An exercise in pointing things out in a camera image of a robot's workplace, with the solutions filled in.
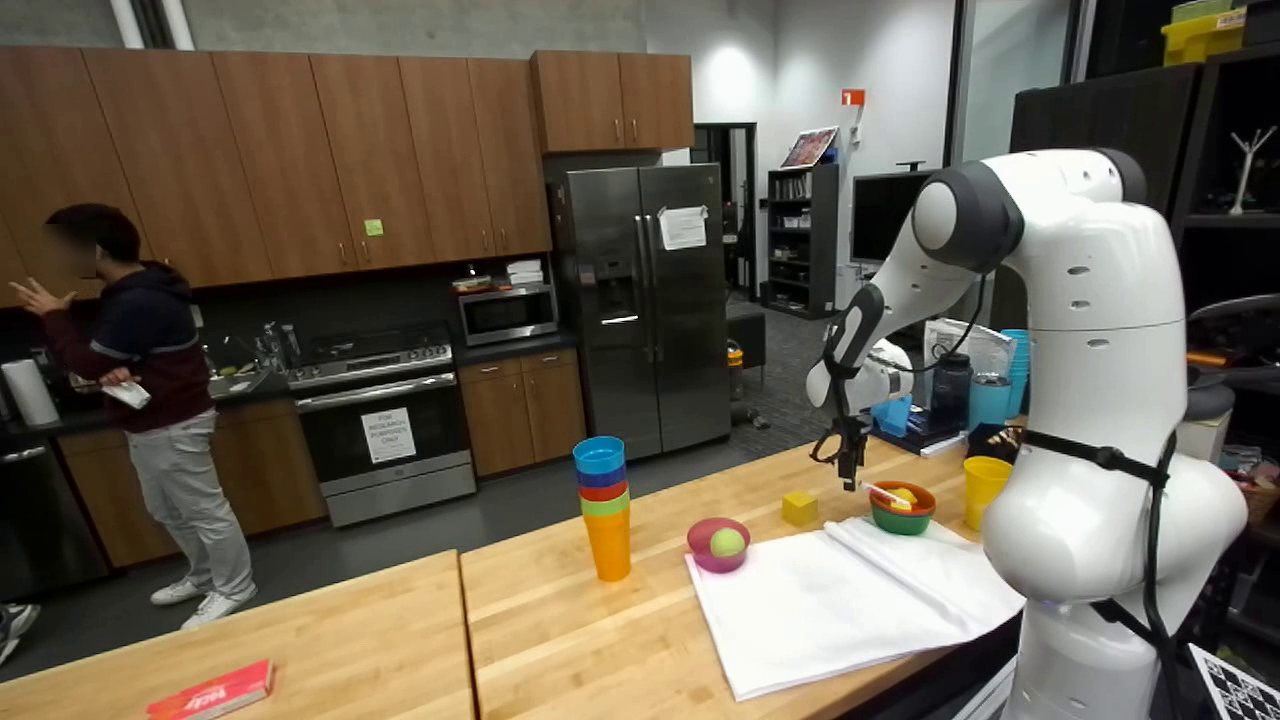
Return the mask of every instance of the sneaker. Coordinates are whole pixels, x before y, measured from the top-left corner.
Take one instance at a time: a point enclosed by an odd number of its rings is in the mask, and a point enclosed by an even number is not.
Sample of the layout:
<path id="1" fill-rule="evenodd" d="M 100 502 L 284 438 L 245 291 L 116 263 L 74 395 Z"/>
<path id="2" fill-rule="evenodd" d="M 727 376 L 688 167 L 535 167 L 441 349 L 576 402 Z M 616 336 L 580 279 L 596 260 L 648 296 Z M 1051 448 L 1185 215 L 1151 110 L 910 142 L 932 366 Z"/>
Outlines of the sneaker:
<path id="1" fill-rule="evenodd" d="M 155 603 L 155 610 L 172 610 L 172 603 L 184 603 L 184 599 L 191 599 L 191 598 L 201 598 L 201 589 L 196 589 L 191 577 L 184 577 L 184 582 L 172 582 L 172 583 L 155 589 L 155 593 L 152 593 L 152 603 Z"/>
<path id="2" fill-rule="evenodd" d="M 201 599 L 201 610 L 184 621 L 184 631 L 210 629 L 210 624 L 234 618 L 242 603 L 252 599 L 252 593 L 256 593 L 256 589 L 247 589 L 247 593 L 242 593 L 242 598 L 210 593 L 210 598 Z"/>
<path id="3" fill-rule="evenodd" d="M 22 642 L 35 624 L 42 603 L 9 603 L 3 618 L 9 618 L 9 636 Z"/>

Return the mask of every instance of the wooden table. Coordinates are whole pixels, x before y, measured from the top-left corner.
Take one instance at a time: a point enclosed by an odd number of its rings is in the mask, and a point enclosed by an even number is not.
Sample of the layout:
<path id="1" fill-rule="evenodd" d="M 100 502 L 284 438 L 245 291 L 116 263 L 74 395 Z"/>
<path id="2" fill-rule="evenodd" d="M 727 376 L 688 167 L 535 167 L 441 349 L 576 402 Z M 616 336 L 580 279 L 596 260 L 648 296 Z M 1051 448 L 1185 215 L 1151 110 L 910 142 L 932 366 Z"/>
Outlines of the wooden table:
<path id="1" fill-rule="evenodd" d="M 961 451 L 922 462 L 874 446 L 861 479 L 927 484 L 942 521 L 957 523 Z M 932 664 L 942 652 L 731 702 L 683 568 L 683 527 L 735 518 L 757 540 L 787 536 L 786 491 L 813 491 L 829 521 L 865 513 L 865 484 L 845 491 L 835 470 L 796 448 L 638 502 L 638 568 L 622 583 L 596 583 L 580 521 L 466 551 L 482 717 L 842 717 Z"/>
<path id="2" fill-rule="evenodd" d="M 441 551 L 360 582 L 0 683 L 3 720 L 128 717 L 229 668 L 273 662 L 256 717 L 472 717 L 460 562 Z"/>

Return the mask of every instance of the dark jacket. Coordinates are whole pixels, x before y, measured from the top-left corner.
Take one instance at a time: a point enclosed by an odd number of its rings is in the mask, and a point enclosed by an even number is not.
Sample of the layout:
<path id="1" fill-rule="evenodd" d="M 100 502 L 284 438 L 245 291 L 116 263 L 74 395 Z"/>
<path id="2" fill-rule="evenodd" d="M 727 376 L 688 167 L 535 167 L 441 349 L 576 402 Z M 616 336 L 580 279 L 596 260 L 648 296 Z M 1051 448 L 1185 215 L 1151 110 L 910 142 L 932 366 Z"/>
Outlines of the dark jacket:
<path id="1" fill-rule="evenodd" d="M 179 426 L 212 410 L 191 290 L 170 263 L 143 263 L 112 279 L 100 291 L 100 316 L 90 336 L 69 312 L 47 312 L 45 336 L 74 384 L 97 387 L 104 373 L 132 368 L 152 402 L 143 410 L 107 402 L 128 431 Z"/>

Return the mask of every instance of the person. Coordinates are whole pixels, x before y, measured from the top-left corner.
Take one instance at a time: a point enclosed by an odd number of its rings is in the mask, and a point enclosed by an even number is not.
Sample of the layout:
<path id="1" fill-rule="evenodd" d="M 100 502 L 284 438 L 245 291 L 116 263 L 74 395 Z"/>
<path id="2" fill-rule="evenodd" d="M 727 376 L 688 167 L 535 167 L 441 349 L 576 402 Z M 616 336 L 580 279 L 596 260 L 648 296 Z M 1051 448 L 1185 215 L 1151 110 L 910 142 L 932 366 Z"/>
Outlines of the person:
<path id="1" fill-rule="evenodd" d="M 215 410 L 191 290 L 175 267 L 140 260 L 140 231 L 120 207 L 74 203 L 53 212 L 45 227 L 74 275 L 104 285 L 100 316 L 86 334 L 69 312 L 74 291 L 56 296 L 42 279 L 12 279 L 12 291 L 22 308 L 42 316 L 69 384 L 107 395 L 104 403 L 128 438 L 143 508 L 190 562 L 190 574 L 155 589 L 152 603 L 172 610 L 204 598 L 184 621 L 184 629 L 204 629 L 247 603 L 256 582 L 210 448 Z"/>
<path id="2" fill-rule="evenodd" d="M 17 652 L 17 644 L 35 624 L 42 603 L 0 603 L 0 664 Z"/>

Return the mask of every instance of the cabinet door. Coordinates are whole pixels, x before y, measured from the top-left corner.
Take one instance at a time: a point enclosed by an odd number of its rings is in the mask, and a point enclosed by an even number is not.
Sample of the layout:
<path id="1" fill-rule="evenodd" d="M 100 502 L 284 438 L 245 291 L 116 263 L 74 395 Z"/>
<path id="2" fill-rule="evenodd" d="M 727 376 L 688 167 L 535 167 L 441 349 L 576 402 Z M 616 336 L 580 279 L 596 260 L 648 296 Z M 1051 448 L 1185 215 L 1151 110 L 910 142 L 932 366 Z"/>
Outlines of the cabinet door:
<path id="1" fill-rule="evenodd" d="M 624 96 L 613 52 L 535 52 L 545 154 L 624 147 Z"/>
<path id="2" fill-rule="evenodd" d="M 324 518 L 303 430 L 290 402 L 220 411 L 212 451 L 247 536 Z"/>
<path id="3" fill-rule="evenodd" d="M 346 197 L 308 58 L 212 58 L 273 275 L 347 267 Z"/>
<path id="4" fill-rule="evenodd" d="M 191 285 L 270 279 L 234 120 L 210 58 L 90 52 L 143 251 Z"/>
<path id="5" fill-rule="evenodd" d="M 692 143 L 688 58 L 622 58 L 629 147 Z"/>
<path id="6" fill-rule="evenodd" d="M 493 256 L 551 251 L 542 126 L 528 64 L 477 61 L 477 135 L 487 179 L 487 215 L 498 225 Z"/>
<path id="7" fill-rule="evenodd" d="M 396 58 L 311 58 L 360 267 L 431 263 Z"/>
<path id="8" fill-rule="evenodd" d="M 524 402 L 535 462 L 567 458 L 571 446 L 585 440 L 585 395 L 571 349 L 524 357 Z"/>
<path id="9" fill-rule="evenodd" d="M 0 47 L 0 110 L 0 273 L 97 296 L 97 285 L 56 263 L 45 231 L 47 212 L 66 203 L 116 203 L 138 215 L 86 58 Z"/>
<path id="10" fill-rule="evenodd" d="M 468 61 L 400 61 L 414 147 L 441 260 L 499 256 L 482 147 L 503 143 L 503 135 L 477 126 L 485 114 L 477 114 L 468 69 Z"/>
<path id="11" fill-rule="evenodd" d="M 143 508 L 123 431 L 78 431 L 60 440 L 60 451 L 112 568 L 175 551 Z"/>
<path id="12" fill-rule="evenodd" d="M 472 366 L 460 376 L 477 475 L 535 464 L 522 362 Z"/>

